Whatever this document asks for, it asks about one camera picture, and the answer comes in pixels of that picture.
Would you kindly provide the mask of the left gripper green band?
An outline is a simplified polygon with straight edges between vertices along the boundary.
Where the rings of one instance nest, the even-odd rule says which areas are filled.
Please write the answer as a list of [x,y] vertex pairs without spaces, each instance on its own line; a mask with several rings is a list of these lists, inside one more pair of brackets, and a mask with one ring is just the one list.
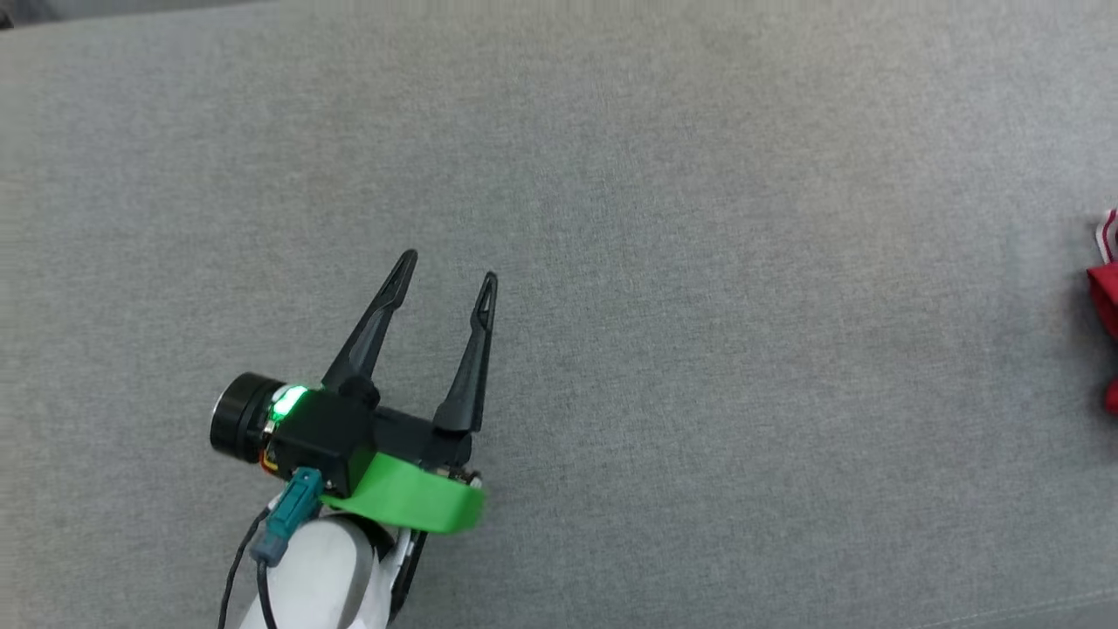
[[[372,382],[389,323],[406,301],[417,261],[414,248],[399,256],[328,366],[324,390],[341,393],[353,381]],[[437,535],[479,525],[486,490],[470,463],[471,432],[479,432],[486,402],[498,285],[496,273],[487,271],[470,313],[470,339],[458,370],[432,422],[388,407],[376,410],[375,459],[350,497],[323,496],[328,508]]]

